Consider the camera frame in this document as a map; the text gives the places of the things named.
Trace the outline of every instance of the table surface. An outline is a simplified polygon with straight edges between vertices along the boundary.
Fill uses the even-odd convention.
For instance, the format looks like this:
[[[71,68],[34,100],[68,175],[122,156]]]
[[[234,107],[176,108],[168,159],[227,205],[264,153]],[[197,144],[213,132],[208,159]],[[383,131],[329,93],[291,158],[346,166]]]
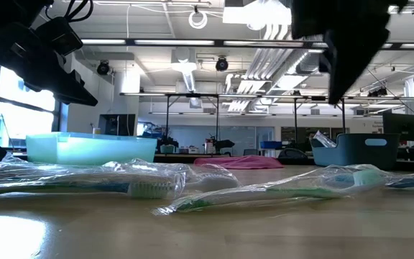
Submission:
[[[234,171],[244,184],[314,166]],[[122,195],[0,196],[0,258],[414,258],[414,190],[153,216]]]

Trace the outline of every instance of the ceiling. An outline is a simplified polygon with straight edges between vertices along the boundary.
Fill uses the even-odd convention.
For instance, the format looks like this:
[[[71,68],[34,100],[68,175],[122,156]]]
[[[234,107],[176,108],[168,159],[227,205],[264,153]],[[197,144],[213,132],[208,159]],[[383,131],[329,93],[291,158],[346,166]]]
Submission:
[[[210,0],[212,3],[208,11],[222,12],[224,0]],[[64,15],[68,3],[57,0],[49,10],[51,17]],[[78,16],[83,16],[87,8]],[[93,15],[83,22],[72,23],[73,29],[80,37],[129,37],[131,38],[186,38],[186,39],[260,39],[265,30],[253,31],[244,24],[224,24],[222,18],[208,15],[207,25],[203,29],[193,29],[188,24],[189,13],[169,13],[173,33],[161,6],[148,6],[159,12],[151,12],[137,6],[102,6],[95,5]],[[190,7],[169,6],[170,12],[191,10]],[[414,42],[414,15],[392,15],[388,29],[390,41]],[[146,72],[142,86],[145,91],[151,91],[155,86],[174,86],[175,82],[182,81],[180,72],[171,69],[171,50],[173,47],[84,47],[83,53],[93,55],[106,53],[133,53],[140,61]],[[224,82],[228,73],[219,73],[215,70],[218,56],[226,56],[229,62],[229,72],[246,70],[254,59],[257,50],[245,48],[214,48],[197,47],[196,59],[198,70],[193,72],[196,81]],[[111,61],[110,64],[117,71],[123,71],[127,65],[125,60]],[[414,71],[414,51],[382,51],[377,54],[368,69],[349,90],[350,94],[359,93],[360,88],[375,83],[377,79],[388,78],[387,87],[401,94],[403,79]],[[326,94],[328,76],[310,76],[301,88],[302,93]]]

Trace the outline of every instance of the plastic wrapper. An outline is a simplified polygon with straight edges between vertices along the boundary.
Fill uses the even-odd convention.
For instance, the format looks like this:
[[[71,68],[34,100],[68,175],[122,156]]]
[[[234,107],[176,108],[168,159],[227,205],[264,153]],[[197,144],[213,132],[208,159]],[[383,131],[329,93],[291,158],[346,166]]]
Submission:
[[[153,214],[190,212],[209,206],[247,201],[282,202],[282,200],[299,197],[341,198],[383,187],[388,182],[390,182],[390,175],[374,166],[329,166],[280,181],[184,196],[169,206],[155,209]]]
[[[174,199],[186,172],[110,162],[102,166],[50,165],[9,158],[0,162],[0,194],[9,192],[114,192],[133,198]]]
[[[336,147],[336,143],[327,138],[320,131],[314,135],[314,138],[317,139],[324,147]]]

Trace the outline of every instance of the black cable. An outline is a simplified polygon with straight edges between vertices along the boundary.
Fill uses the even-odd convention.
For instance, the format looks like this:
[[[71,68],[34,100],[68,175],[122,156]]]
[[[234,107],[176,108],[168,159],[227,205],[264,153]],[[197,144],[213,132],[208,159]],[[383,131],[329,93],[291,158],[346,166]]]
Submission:
[[[84,17],[78,18],[78,19],[72,19],[70,20],[70,22],[81,22],[87,18],[89,18],[92,15],[93,12],[93,1],[89,0],[89,2],[91,3],[91,6],[89,8],[89,12],[87,12],[87,14]]]
[[[78,6],[78,8],[76,8],[74,11],[72,11],[71,12],[71,14],[69,14],[67,17],[66,17],[66,19],[68,20],[68,21],[70,21],[70,20],[72,20],[79,12],[81,12],[83,9],[84,9],[84,7],[86,6],[86,4],[88,3],[88,0],[83,0],[80,4],[79,4],[79,6]]]
[[[402,100],[400,100],[391,90],[389,90],[386,85],[384,85],[371,71],[370,69],[367,69],[368,73],[370,73],[374,79],[376,79],[379,83],[381,83],[381,86],[384,87],[387,91],[389,91],[395,98],[397,98],[397,100],[399,100],[399,102],[401,102],[405,107],[407,107],[412,113],[414,113],[414,111],[407,105],[405,104],[405,102],[403,102]]]
[[[68,5],[68,9],[66,9],[65,18],[68,17],[68,15],[70,15],[71,9],[73,8],[73,5],[74,5],[75,1],[76,0],[70,0],[70,4]]]
[[[44,10],[44,13],[46,14],[46,17],[48,18],[48,19],[52,19],[52,18],[50,18],[50,16],[49,16],[49,14],[47,13],[47,11],[49,10],[49,7],[48,6],[46,6],[46,8],[45,8],[45,10]]]

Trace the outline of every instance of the red fabric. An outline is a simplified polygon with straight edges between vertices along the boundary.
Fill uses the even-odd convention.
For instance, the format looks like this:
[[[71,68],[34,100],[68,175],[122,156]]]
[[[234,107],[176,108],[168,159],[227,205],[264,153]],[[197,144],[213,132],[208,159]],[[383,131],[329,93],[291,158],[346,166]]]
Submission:
[[[284,167],[277,159],[260,155],[231,158],[198,158],[194,161],[194,165],[205,164],[220,165],[226,169],[267,169]]]

